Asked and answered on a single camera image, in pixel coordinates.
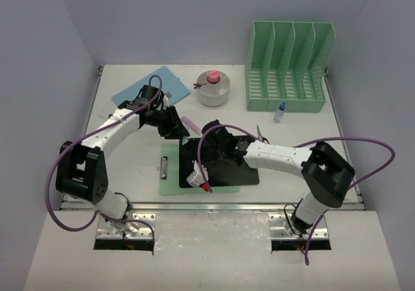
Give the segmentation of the black handled scissors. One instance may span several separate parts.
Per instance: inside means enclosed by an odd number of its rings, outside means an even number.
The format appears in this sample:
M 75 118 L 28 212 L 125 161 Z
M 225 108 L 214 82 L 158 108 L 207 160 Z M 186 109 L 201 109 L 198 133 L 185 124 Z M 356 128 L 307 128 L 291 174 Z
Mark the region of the black handled scissors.
M 259 126 L 257 126 L 257 137 L 258 137 L 258 140 L 259 141 L 261 141 L 263 143 L 266 143 L 266 144 L 269 144 L 268 139 L 262 135 Z

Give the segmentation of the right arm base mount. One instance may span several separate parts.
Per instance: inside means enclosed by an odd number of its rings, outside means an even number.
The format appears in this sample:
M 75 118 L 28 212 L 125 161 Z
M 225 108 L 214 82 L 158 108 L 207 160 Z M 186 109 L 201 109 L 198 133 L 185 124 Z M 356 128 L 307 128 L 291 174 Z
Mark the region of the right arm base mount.
M 270 239 L 272 251 L 305 251 L 310 232 L 300 238 L 287 222 L 283 212 L 269 213 Z M 325 218 L 323 218 L 313 231 L 309 250 L 330 250 L 331 244 Z

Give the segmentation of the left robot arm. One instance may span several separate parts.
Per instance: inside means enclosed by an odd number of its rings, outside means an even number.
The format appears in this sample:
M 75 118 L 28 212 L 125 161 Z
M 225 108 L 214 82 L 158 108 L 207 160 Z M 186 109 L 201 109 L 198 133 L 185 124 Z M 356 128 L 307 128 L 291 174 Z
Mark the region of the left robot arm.
M 106 158 L 144 125 L 157 128 L 165 139 L 181 140 L 189 136 L 165 94 L 154 86 L 144 85 L 134 100 L 122 102 L 91 137 L 71 147 L 57 166 L 56 190 L 89 203 L 112 218 L 112 227 L 122 235 L 134 229 L 135 219 L 126 213 L 128 202 L 108 187 Z

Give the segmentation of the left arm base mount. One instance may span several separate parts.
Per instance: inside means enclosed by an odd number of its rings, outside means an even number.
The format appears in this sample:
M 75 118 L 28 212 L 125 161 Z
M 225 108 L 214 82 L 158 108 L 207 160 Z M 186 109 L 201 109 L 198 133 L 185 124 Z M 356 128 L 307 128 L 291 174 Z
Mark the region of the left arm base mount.
M 117 223 L 100 217 L 93 249 L 153 252 L 156 213 L 131 211 L 127 219 L 133 222 Z

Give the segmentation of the black clipboard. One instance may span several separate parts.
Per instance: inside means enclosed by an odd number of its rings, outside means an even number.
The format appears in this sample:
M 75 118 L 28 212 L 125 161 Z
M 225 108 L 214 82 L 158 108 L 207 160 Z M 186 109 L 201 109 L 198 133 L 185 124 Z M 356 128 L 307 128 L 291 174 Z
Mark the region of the black clipboard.
M 198 138 L 190 138 L 186 144 L 179 144 L 179 186 L 191 188 L 186 178 L 194 169 L 196 161 Z M 240 171 L 236 176 L 208 178 L 209 184 L 214 187 L 232 187 L 241 185 L 257 185 L 259 183 L 258 170 L 250 168 L 246 162 L 240 163 Z

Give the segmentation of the pink glue bottle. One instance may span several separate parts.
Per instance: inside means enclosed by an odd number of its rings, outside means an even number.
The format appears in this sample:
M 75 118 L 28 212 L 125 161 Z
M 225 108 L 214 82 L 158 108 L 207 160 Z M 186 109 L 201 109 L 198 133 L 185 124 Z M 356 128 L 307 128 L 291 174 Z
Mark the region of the pink glue bottle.
M 218 71 L 210 71 L 207 76 L 207 81 L 211 84 L 216 84 L 220 81 L 220 75 Z

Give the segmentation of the small clear spray bottle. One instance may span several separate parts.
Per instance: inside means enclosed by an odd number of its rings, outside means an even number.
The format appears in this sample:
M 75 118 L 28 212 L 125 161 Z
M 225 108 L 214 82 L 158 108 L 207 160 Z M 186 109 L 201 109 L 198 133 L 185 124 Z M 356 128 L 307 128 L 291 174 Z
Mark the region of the small clear spray bottle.
M 279 122 L 281 122 L 282 117 L 283 117 L 283 115 L 284 115 L 284 113 L 285 113 L 285 108 L 286 108 L 286 105 L 287 105 L 287 103 L 286 103 L 286 102 L 282 102 L 282 103 L 279 105 L 279 108 L 278 108 L 278 109 L 277 109 L 277 111 L 275 112 L 275 114 L 274 114 L 274 118 L 273 118 L 273 121 L 274 121 L 275 123 L 279 123 Z

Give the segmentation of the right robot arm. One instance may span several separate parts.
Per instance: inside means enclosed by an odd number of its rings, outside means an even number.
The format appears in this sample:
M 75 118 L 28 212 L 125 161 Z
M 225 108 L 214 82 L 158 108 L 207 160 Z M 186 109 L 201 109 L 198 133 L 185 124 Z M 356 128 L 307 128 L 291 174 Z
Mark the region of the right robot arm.
M 211 121 L 202 130 L 193 171 L 186 181 L 190 186 L 211 192 L 208 170 L 202 161 L 202 147 L 209 141 L 218 157 L 228 157 L 251 169 L 284 172 L 305 180 L 309 193 L 289 218 L 290 229 L 305 234 L 330 208 L 342 206 L 355 175 L 354 168 L 329 144 L 317 142 L 311 148 L 271 145 L 261 136 L 250 135 L 248 141 L 236 141 L 228 132 L 229 124 Z

